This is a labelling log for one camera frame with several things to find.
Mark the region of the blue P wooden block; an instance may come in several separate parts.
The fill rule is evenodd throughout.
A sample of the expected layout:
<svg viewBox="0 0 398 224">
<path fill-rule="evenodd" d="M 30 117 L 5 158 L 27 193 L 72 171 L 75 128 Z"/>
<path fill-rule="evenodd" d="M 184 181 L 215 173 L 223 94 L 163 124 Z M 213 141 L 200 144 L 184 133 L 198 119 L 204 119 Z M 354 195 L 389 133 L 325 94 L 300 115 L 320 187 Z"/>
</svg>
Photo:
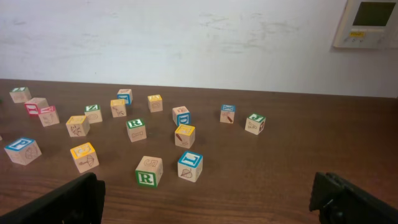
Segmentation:
<svg viewBox="0 0 398 224">
<path fill-rule="evenodd" d="M 7 145 L 4 150 L 13 163 L 24 166 L 42 155 L 37 142 L 29 138 L 19 138 Z"/>
</svg>

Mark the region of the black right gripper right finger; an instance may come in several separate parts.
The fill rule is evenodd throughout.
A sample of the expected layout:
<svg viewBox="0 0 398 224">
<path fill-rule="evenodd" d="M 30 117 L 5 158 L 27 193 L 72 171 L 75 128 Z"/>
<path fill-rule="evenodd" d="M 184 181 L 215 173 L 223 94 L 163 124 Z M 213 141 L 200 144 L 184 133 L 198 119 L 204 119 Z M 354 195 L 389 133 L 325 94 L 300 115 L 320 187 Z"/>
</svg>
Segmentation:
<svg viewBox="0 0 398 224">
<path fill-rule="evenodd" d="M 309 210 L 321 224 L 397 224 L 397 209 L 329 172 L 315 174 Z"/>
</svg>

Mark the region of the green R top wooden block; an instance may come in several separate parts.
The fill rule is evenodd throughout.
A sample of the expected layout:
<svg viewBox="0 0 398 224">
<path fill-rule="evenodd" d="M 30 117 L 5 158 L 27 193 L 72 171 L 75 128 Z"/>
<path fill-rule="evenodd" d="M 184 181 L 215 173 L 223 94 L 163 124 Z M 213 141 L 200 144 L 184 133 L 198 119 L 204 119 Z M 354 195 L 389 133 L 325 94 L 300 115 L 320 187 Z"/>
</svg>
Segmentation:
<svg viewBox="0 0 398 224">
<path fill-rule="evenodd" d="M 147 138 L 146 126 L 143 119 L 133 119 L 126 122 L 127 134 L 131 142 Z"/>
</svg>

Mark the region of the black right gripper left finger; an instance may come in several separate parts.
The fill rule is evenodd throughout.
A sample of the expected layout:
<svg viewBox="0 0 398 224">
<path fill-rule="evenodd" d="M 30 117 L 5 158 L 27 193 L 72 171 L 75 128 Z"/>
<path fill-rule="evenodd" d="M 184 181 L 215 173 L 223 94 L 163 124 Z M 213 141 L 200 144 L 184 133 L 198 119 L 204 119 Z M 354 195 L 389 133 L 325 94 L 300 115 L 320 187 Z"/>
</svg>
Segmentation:
<svg viewBox="0 0 398 224">
<path fill-rule="evenodd" d="M 101 223 L 105 181 L 89 172 L 1 216 L 1 223 Z"/>
</svg>

